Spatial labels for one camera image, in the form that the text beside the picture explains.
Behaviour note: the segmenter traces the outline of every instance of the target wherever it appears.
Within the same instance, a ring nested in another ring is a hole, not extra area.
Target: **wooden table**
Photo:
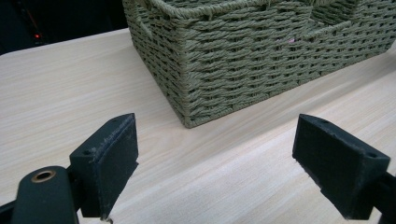
[[[134,112],[140,165],[119,223],[376,223],[343,220],[291,157],[300,113],[327,119],[393,158],[396,46],[265,102],[184,128],[128,30],[0,56],[0,204],[35,169],[68,155],[107,120]],[[81,223],[100,223],[80,218]]]

